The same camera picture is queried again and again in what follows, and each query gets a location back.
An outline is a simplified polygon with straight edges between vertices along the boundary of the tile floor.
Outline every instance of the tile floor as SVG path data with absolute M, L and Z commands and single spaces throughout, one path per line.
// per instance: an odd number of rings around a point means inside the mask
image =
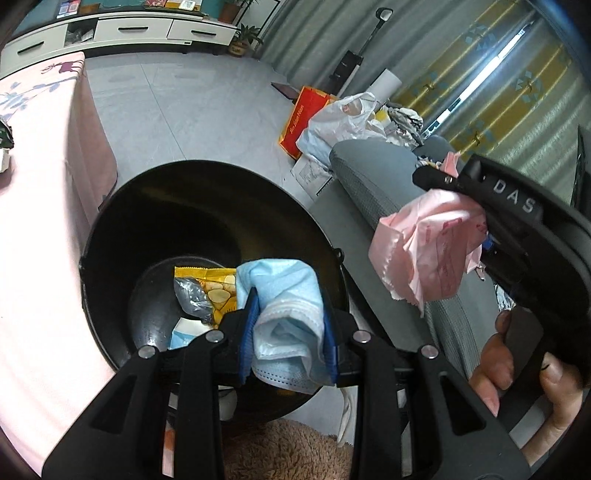
M 269 65 L 209 53 L 130 53 L 87 59 L 86 68 L 118 186 L 171 161 L 219 160 L 311 205 L 277 144 L 293 105 L 271 87 L 285 77 Z

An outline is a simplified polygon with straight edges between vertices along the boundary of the human hand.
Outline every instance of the human hand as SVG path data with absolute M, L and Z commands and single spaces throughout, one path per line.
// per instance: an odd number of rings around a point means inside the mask
M 505 345 L 505 335 L 511 324 L 511 312 L 501 312 L 495 321 L 498 333 L 482 349 L 480 365 L 470 378 L 470 386 L 496 417 L 499 413 L 497 388 L 506 390 L 513 383 L 513 356 Z M 574 365 L 558 360 L 551 353 L 544 355 L 540 369 L 540 384 L 553 404 L 552 415 L 521 449 L 533 465 L 558 441 L 573 422 L 583 402 L 581 375 Z

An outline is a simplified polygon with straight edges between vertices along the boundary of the yellow snack wrapper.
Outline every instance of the yellow snack wrapper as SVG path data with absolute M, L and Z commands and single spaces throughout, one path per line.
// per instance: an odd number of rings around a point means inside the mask
M 175 278 L 195 278 L 213 305 L 215 328 L 236 310 L 236 268 L 174 267 Z

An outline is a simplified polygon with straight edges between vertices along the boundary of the crumpled pink wrapper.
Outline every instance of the crumpled pink wrapper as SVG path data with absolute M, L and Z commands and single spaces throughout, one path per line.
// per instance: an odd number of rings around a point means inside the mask
M 441 169 L 457 177 L 459 157 L 449 152 Z M 478 266 L 486 231 L 478 203 L 433 189 L 380 218 L 369 260 L 392 298 L 418 306 L 423 315 L 426 301 L 453 297 L 464 272 Z

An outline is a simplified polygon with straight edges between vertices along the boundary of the paper roll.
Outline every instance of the paper roll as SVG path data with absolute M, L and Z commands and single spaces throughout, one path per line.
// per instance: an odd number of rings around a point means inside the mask
M 385 69 L 380 76 L 370 85 L 368 92 L 376 97 L 378 105 L 382 106 L 400 88 L 402 82 L 395 74 Z

